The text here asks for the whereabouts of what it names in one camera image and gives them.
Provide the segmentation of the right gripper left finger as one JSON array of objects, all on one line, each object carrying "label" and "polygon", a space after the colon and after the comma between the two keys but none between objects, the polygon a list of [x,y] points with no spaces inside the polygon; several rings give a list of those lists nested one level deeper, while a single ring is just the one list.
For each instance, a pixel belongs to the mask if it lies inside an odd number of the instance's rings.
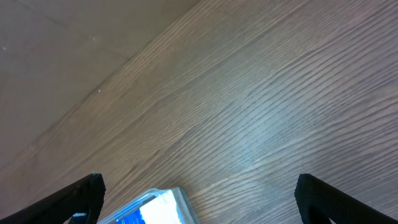
[{"label": "right gripper left finger", "polygon": [[97,223],[106,187],[99,173],[64,187],[42,200],[1,219],[1,224]]}]

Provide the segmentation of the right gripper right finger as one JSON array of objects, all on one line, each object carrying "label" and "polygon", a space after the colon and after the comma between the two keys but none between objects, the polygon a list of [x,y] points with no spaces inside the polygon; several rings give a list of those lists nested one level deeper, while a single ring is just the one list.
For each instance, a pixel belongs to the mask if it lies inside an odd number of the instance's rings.
[{"label": "right gripper right finger", "polygon": [[311,174],[299,175],[294,196],[304,224],[397,224],[397,220],[367,206]]}]

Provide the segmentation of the white medicine box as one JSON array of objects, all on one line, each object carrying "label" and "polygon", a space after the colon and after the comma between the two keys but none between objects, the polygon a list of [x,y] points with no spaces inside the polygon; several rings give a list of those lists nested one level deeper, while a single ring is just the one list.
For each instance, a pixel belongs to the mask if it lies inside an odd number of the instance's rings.
[{"label": "white medicine box", "polygon": [[161,193],[140,209],[145,224],[182,224],[177,211],[177,202],[171,190]]}]

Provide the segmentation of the clear plastic container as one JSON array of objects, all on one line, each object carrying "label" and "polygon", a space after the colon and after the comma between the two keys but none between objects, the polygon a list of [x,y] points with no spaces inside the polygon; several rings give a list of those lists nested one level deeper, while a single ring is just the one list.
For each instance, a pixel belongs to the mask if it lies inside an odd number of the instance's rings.
[{"label": "clear plastic container", "polygon": [[119,210],[116,210],[112,214],[103,218],[98,222],[98,224],[117,224],[116,220],[118,218],[125,217],[129,213],[140,209],[147,202],[150,202],[154,198],[158,197],[161,193],[167,190],[171,190],[177,202],[177,211],[179,217],[181,218],[182,224],[199,224],[200,221],[183,189],[180,187],[175,187],[171,189],[149,189],[144,193],[140,194],[129,203],[125,204]]}]

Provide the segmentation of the blue medicine box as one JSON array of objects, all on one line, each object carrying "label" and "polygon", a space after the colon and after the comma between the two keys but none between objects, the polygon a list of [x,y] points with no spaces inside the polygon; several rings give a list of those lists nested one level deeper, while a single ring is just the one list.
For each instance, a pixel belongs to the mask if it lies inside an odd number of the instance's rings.
[{"label": "blue medicine box", "polygon": [[139,209],[129,213],[125,217],[118,218],[116,220],[117,224],[146,224],[144,217]]}]

